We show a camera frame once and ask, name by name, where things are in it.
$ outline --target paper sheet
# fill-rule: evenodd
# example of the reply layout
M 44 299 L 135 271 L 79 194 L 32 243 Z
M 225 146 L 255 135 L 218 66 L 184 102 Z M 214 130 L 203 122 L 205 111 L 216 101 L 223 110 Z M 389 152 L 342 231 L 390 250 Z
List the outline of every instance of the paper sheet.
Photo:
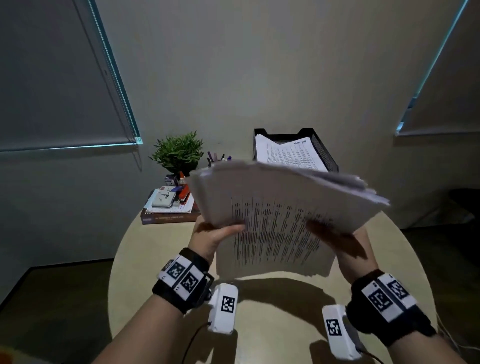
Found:
M 263 135 L 257 135 L 255 142 L 259 162 L 327 171 L 310 138 L 277 144 Z
M 170 208 L 164 207 L 152 207 L 152 202 L 155 200 L 156 194 L 160 190 L 157 188 L 153 191 L 152 195 L 148 199 L 147 203 L 145 204 L 144 208 L 146 208 L 147 212 L 159 212 L 162 214 L 187 214 L 191 213 L 193 209 L 193 204 L 195 203 L 195 199 L 193 198 L 192 194 L 188 196 L 188 200 L 184 205 L 174 206 Z
M 355 176 L 254 162 L 220 163 L 193 172 L 188 184 L 206 221 L 246 225 L 217 250 L 217 273 L 226 279 L 271 271 L 327 276 L 335 255 L 305 223 L 351 233 L 388 206 Z

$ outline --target hand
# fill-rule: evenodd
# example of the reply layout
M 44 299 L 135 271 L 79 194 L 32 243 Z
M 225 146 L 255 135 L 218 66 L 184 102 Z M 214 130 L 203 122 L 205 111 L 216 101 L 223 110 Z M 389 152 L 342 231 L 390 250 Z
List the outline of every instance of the hand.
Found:
M 197 218 L 188 247 L 212 264 L 215 252 L 225 238 L 245 230 L 245 225 L 231 225 L 215 229 L 205 222 L 202 215 Z
M 307 222 L 307 230 L 335 251 L 340 271 L 350 284 L 378 269 L 367 229 L 364 226 L 352 235 L 340 235 L 325 225 L 311 220 Z

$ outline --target right hand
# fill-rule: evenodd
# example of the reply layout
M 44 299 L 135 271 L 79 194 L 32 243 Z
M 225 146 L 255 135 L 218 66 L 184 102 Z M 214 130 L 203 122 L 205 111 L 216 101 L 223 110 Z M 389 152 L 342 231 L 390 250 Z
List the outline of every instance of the right hand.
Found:
M 340 235 L 311 220 L 307 222 L 307 230 L 335 251 L 340 271 L 350 284 L 378 269 L 365 226 L 352 235 Z

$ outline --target wrist strap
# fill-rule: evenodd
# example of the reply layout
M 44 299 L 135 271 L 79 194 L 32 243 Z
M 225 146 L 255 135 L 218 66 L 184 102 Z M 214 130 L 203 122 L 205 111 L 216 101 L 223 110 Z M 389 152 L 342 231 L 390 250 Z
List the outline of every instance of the wrist strap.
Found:
M 170 302 L 183 314 L 204 303 L 214 281 L 208 274 L 208 262 L 192 250 L 186 251 L 187 249 L 183 249 L 163 267 L 158 274 L 158 282 L 152 289 L 154 294 Z
M 347 317 L 358 331 L 374 334 L 387 347 L 414 331 L 428 337 L 436 334 L 415 298 L 379 269 L 353 283 Z

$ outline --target small white device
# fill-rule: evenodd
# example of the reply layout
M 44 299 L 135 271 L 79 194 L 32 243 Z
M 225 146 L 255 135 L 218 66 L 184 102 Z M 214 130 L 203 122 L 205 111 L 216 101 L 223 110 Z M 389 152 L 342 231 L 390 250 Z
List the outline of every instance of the small white device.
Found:
M 154 200 L 152 201 L 152 207 L 172 207 L 173 200 L 175 199 L 176 192 L 172 192 L 175 186 L 163 186 L 160 187 Z
M 231 284 L 221 283 L 215 287 L 215 291 L 208 303 L 212 306 L 208 322 L 209 331 L 219 334 L 230 335 L 235 326 L 235 314 L 239 300 L 239 289 Z
M 328 344 L 330 345 L 330 351 L 332 354 L 340 360 L 357 360 L 361 358 L 361 353 L 357 351 L 357 345 L 350 337 L 343 318 L 347 315 L 345 306 L 340 304 L 333 304 L 330 306 L 324 306 L 322 308 L 322 314 L 325 321 L 325 329 L 328 336 Z M 354 338 L 358 338 L 357 331 L 351 326 L 349 331 Z

